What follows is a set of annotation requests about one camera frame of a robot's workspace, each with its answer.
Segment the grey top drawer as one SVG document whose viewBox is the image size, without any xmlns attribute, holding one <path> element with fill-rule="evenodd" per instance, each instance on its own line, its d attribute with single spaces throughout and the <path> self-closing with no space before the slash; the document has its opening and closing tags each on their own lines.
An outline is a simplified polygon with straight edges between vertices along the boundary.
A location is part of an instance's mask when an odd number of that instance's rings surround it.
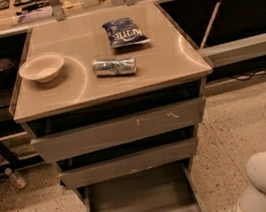
<svg viewBox="0 0 266 212">
<path fill-rule="evenodd" d="M 202 121 L 205 104 L 205 97 L 197 97 L 32 139 L 31 144 L 47 163 L 62 161 L 186 126 L 198 125 Z"/>
</svg>

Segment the blue chip bag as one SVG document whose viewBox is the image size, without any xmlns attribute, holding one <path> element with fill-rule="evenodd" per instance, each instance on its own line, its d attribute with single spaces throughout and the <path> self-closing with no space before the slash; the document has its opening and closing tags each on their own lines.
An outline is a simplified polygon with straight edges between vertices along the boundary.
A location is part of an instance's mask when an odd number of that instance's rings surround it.
<svg viewBox="0 0 266 212">
<path fill-rule="evenodd" d="M 149 38 L 130 18 L 118 18 L 102 25 L 109 38 L 111 48 L 147 43 Z"/>
</svg>

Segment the grey drawer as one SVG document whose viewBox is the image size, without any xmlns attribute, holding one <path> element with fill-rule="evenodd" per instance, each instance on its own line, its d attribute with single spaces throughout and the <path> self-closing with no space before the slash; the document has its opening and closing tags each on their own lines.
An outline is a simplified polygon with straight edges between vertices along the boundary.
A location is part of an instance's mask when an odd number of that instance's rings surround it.
<svg viewBox="0 0 266 212">
<path fill-rule="evenodd" d="M 180 161 L 85 189 L 87 212 L 207 212 Z"/>
<path fill-rule="evenodd" d="M 68 189 L 81 188 L 192 157 L 196 153 L 197 144 L 196 137 L 182 139 L 116 159 L 63 171 L 58 176 Z"/>
<path fill-rule="evenodd" d="M 31 144 L 47 163 L 62 161 L 186 126 L 198 125 L 202 121 L 205 104 L 205 97 L 197 97 L 32 139 Z"/>
</svg>

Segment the grey bottom drawer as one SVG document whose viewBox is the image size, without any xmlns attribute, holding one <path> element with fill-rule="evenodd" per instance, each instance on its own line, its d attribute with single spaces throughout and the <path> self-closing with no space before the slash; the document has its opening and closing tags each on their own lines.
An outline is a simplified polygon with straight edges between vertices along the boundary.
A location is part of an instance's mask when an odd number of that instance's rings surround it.
<svg viewBox="0 0 266 212">
<path fill-rule="evenodd" d="M 85 189 L 87 212 L 207 212 L 180 161 Z"/>
</svg>

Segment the white bowl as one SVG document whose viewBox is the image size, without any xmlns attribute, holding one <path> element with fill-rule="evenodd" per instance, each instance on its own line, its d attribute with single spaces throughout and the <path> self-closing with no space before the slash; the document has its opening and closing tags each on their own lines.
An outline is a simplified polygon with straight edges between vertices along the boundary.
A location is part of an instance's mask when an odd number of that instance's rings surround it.
<svg viewBox="0 0 266 212">
<path fill-rule="evenodd" d="M 64 61 L 60 53 L 41 53 L 25 61 L 19 68 L 19 75 L 27 81 L 49 82 L 59 75 Z"/>
</svg>

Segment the grey drawer cabinet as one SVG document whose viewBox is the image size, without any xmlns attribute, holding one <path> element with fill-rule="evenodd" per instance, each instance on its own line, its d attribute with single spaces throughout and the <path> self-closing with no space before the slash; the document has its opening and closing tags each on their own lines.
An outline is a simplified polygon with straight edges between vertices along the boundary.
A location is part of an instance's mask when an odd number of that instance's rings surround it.
<svg viewBox="0 0 266 212">
<path fill-rule="evenodd" d="M 87 212 L 207 212 L 190 177 L 211 68 L 153 2 L 34 27 L 14 119 Z"/>
</svg>

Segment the silver crushed can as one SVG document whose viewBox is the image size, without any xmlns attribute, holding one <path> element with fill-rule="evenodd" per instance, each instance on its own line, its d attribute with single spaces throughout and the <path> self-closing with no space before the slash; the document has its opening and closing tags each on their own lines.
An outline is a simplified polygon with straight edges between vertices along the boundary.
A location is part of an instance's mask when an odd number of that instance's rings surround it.
<svg viewBox="0 0 266 212">
<path fill-rule="evenodd" d="M 96 59 L 92 61 L 92 70 L 97 76 L 133 75 L 137 66 L 133 57 Z"/>
</svg>

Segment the plastic water bottle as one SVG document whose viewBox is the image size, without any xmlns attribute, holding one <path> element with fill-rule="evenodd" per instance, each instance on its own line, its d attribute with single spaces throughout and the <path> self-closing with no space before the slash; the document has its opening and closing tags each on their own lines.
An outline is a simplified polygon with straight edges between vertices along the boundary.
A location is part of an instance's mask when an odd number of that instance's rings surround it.
<svg viewBox="0 0 266 212">
<path fill-rule="evenodd" d="M 8 168 L 4 171 L 4 174 L 8 176 L 9 180 L 11 181 L 12 185 L 15 186 L 15 188 L 22 189 L 26 187 L 27 182 L 19 172 L 13 171 L 11 168 Z"/>
</svg>

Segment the grey middle drawer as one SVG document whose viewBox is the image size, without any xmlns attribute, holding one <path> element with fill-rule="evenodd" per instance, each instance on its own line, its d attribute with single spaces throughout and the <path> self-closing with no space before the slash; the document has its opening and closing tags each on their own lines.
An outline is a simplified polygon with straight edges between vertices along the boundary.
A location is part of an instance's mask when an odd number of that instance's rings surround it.
<svg viewBox="0 0 266 212">
<path fill-rule="evenodd" d="M 63 171 L 58 176 L 68 189 L 81 188 L 192 157 L 196 153 L 197 144 L 196 137 L 182 139 L 116 159 Z"/>
</svg>

